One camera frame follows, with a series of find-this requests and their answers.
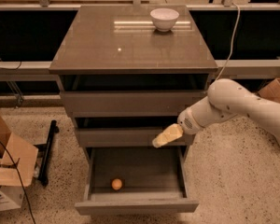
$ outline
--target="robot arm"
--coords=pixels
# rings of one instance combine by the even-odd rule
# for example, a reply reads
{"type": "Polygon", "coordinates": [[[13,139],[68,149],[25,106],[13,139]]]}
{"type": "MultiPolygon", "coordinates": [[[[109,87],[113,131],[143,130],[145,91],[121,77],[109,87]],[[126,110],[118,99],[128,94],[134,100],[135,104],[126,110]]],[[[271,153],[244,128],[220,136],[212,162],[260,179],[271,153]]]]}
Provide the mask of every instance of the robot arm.
{"type": "Polygon", "coordinates": [[[254,120],[280,144],[280,104],[261,99],[233,80],[219,79],[209,87],[207,96],[182,111],[177,124],[169,126],[169,132],[166,129],[158,135],[153,145],[161,147],[183,133],[196,134],[213,123],[224,122],[236,115],[254,120]]]}

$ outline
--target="dresser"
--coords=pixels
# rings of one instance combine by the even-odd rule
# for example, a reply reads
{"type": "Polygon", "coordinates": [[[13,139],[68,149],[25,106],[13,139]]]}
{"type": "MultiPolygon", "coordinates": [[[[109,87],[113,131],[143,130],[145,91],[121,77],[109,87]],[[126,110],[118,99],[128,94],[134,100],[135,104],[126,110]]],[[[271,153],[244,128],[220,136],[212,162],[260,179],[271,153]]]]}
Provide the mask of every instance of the dresser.
{"type": "Polygon", "coordinates": [[[49,71],[89,163],[81,215],[195,211],[184,171],[194,136],[151,144],[217,71],[186,7],[81,7],[49,71]],[[155,30],[149,14],[158,7],[179,12],[172,31],[155,30]]]}

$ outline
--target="drawer front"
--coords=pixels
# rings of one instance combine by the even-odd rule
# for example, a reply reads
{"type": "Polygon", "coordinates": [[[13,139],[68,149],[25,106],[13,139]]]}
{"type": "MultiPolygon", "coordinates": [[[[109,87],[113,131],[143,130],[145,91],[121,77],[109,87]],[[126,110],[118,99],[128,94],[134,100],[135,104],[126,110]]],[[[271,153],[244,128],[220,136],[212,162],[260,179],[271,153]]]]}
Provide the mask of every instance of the drawer front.
{"type": "MultiPolygon", "coordinates": [[[[152,140],[162,132],[159,129],[98,129],[79,130],[75,134],[81,147],[140,147],[152,146],[152,140]]],[[[188,146],[194,135],[183,135],[168,146],[188,146]]]]}
{"type": "Polygon", "coordinates": [[[81,215],[194,212],[179,147],[87,148],[90,172],[81,215]],[[111,181],[122,180],[120,190],[111,181]]]}
{"type": "Polygon", "coordinates": [[[175,115],[201,100],[202,91],[177,92],[62,92],[70,117],[175,115]]]}

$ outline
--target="cabinet top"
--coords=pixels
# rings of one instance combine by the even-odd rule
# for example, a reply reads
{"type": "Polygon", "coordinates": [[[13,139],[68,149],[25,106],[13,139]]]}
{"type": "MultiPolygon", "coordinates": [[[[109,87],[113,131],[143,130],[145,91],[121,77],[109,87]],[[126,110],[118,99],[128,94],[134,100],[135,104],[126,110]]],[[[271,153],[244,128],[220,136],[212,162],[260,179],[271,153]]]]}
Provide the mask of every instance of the cabinet top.
{"type": "Polygon", "coordinates": [[[84,6],[50,67],[53,74],[211,73],[216,62],[185,6],[84,6]],[[169,32],[155,29],[150,12],[179,12],[169,32]]]}

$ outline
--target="floor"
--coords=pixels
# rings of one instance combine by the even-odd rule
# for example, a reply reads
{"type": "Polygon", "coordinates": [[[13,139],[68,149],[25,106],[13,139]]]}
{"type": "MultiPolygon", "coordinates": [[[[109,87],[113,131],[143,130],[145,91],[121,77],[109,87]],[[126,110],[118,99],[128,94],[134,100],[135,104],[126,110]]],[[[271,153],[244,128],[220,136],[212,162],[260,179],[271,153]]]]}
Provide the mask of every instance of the floor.
{"type": "MultiPolygon", "coordinates": [[[[58,96],[26,99],[15,108],[0,98],[0,114],[10,129],[32,144],[44,143],[57,120],[49,166],[49,184],[34,180],[27,193],[36,223],[280,224],[280,148],[274,138],[247,118],[214,124],[198,133],[185,168],[195,213],[131,216],[80,216],[74,204],[83,197],[87,162],[73,125],[58,96]]],[[[0,223],[33,223],[26,200],[22,208],[0,212],[0,223]]]]}

